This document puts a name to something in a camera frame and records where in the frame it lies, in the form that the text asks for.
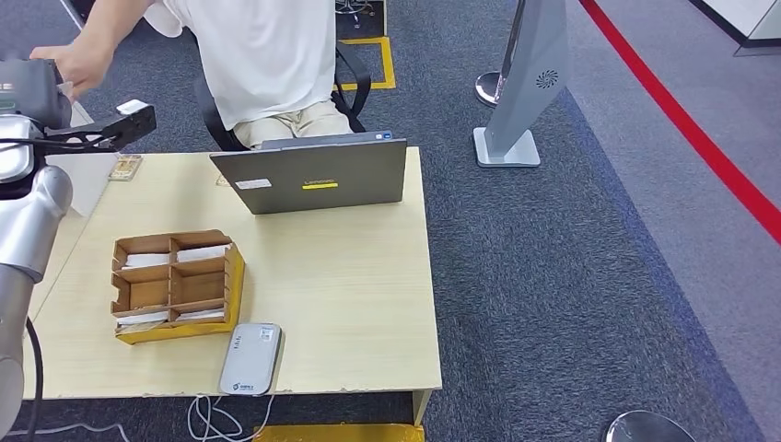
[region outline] hand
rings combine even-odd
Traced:
[[[54,60],[63,81],[73,83],[68,97],[73,101],[89,89],[100,86],[111,65],[113,52],[76,40],[66,46],[35,48],[29,58]]]

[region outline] white label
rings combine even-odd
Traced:
[[[146,106],[149,105],[144,103],[143,101],[137,99],[131,99],[130,101],[117,106],[117,111],[119,111],[119,113],[121,113],[122,115],[130,115],[132,113],[136,113],[140,111]]]
[[[261,178],[259,180],[236,181],[236,187],[242,189],[243,191],[247,191],[249,189],[271,187],[271,182],[266,178]]]
[[[274,329],[261,329],[261,341],[269,342],[274,337]]]

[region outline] cardboard organizer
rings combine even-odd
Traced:
[[[228,245],[224,256],[177,260],[180,250],[219,245]],[[138,253],[167,253],[168,263],[123,270],[128,255]],[[115,318],[155,318],[118,325],[115,336],[126,343],[232,332],[239,320],[244,260],[236,244],[219,230],[118,239],[111,269],[111,284],[119,292],[117,300],[111,302],[111,314]],[[217,317],[181,318],[220,308],[222,315]]]

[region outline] person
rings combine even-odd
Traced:
[[[76,99],[100,85],[142,17],[171,38],[187,27],[222,122],[245,146],[349,134],[347,117],[331,101],[333,8],[333,0],[97,0],[71,44],[36,48],[30,58],[53,59]]]

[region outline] white device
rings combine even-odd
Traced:
[[[233,329],[219,389],[226,394],[261,396],[269,391],[282,329],[276,324],[239,324]]]

